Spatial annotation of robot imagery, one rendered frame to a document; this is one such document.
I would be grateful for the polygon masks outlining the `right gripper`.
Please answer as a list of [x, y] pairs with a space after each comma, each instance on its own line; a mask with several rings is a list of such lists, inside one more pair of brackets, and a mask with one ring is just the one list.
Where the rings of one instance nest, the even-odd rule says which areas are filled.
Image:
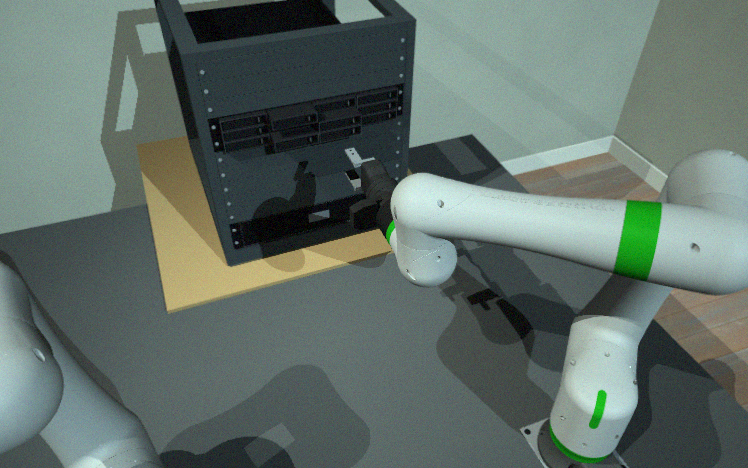
[[387, 229], [393, 221], [391, 197], [398, 182], [388, 175], [379, 159], [373, 157], [362, 160], [354, 148], [345, 149], [345, 154], [355, 168], [361, 167], [361, 180], [354, 169], [345, 171], [346, 176], [355, 192], [363, 190], [366, 195], [366, 199], [349, 207], [350, 224], [353, 229], [359, 230], [378, 225], [386, 238]]

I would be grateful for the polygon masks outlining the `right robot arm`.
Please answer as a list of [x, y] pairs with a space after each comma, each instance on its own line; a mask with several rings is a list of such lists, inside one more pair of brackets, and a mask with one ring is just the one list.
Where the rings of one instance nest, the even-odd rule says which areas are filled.
[[399, 182], [390, 206], [387, 242], [419, 287], [452, 275], [454, 239], [613, 273], [572, 322], [560, 389], [537, 438], [548, 468], [623, 468], [612, 453], [638, 403], [638, 345], [665, 299], [674, 288], [727, 295], [748, 287], [748, 161], [728, 150], [681, 159], [656, 202], [527, 194], [415, 173]]

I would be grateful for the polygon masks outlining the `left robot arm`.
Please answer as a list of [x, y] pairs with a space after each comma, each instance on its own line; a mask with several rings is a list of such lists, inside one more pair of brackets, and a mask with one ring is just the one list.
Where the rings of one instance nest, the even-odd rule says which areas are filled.
[[138, 416], [85, 371], [0, 262], [0, 455], [38, 433], [64, 468], [164, 468]]

